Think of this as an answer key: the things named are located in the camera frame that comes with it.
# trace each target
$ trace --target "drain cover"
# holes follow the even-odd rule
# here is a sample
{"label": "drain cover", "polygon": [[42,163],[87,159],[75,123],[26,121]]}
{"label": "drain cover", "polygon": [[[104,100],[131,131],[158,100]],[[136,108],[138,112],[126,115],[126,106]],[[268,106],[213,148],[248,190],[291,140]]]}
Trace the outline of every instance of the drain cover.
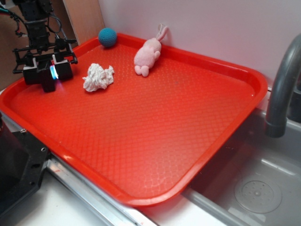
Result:
{"label": "drain cover", "polygon": [[281,203],[280,188],[263,176],[249,176],[241,179],[235,186],[235,198],[248,211],[268,213]]}

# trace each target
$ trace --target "screw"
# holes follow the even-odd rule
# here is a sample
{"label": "screw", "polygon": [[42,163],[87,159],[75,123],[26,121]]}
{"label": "screw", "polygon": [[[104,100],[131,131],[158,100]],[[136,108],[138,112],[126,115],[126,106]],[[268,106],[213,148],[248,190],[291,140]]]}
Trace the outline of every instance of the screw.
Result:
{"label": "screw", "polygon": [[27,129],[21,129],[20,132],[21,133],[27,133]]}

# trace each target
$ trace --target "crumpled paper towel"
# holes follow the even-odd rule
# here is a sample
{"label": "crumpled paper towel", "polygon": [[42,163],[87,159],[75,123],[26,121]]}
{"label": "crumpled paper towel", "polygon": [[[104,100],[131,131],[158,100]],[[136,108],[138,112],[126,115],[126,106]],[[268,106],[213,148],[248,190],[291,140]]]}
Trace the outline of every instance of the crumpled paper towel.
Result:
{"label": "crumpled paper towel", "polygon": [[103,69],[99,64],[91,64],[88,69],[88,76],[83,78],[84,89],[88,92],[96,91],[100,88],[106,89],[108,85],[114,82],[114,69],[109,66],[108,69]]}

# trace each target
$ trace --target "gray sink basin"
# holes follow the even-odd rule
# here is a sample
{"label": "gray sink basin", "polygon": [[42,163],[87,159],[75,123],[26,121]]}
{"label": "gray sink basin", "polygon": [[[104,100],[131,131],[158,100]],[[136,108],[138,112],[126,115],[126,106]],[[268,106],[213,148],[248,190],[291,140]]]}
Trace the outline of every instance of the gray sink basin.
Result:
{"label": "gray sink basin", "polygon": [[193,202],[227,225],[301,225],[301,127],[263,133],[256,109],[190,183]]}

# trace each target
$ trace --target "bunny ear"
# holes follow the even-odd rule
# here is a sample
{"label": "bunny ear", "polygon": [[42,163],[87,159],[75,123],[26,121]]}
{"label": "bunny ear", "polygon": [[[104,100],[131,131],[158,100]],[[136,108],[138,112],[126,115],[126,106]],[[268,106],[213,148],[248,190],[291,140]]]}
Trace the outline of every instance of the bunny ear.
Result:
{"label": "bunny ear", "polygon": [[165,26],[164,24],[159,24],[159,33],[157,34],[156,39],[158,41],[161,41],[165,37],[167,30],[167,26]]}

